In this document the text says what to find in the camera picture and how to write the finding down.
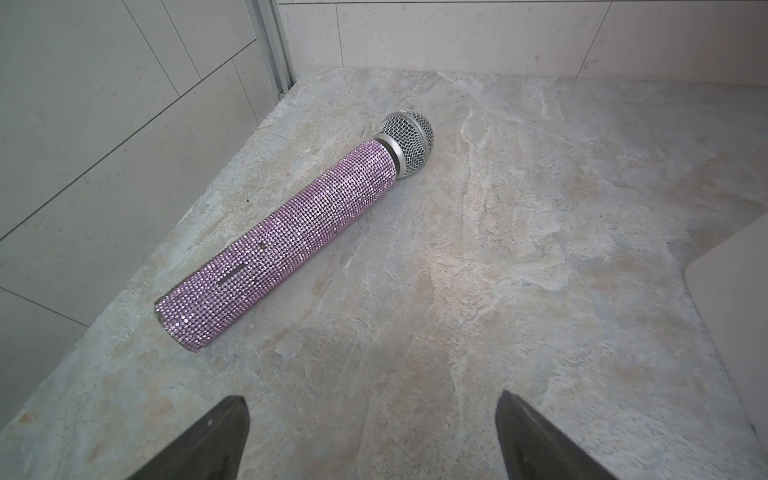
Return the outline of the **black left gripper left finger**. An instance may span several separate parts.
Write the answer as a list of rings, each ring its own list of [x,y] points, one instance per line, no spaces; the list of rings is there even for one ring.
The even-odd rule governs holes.
[[[131,475],[133,479],[235,479],[250,430],[242,396],[230,395]]]

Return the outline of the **white drawer cabinet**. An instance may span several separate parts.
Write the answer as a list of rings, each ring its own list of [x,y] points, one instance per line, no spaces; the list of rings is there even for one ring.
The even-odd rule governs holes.
[[[744,407],[767,448],[767,217],[684,271],[686,286]]]

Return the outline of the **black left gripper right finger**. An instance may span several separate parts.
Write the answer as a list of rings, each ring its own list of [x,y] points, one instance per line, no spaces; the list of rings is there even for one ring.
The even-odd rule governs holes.
[[[510,479],[616,480],[533,406],[507,390],[498,399],[495,426]]]

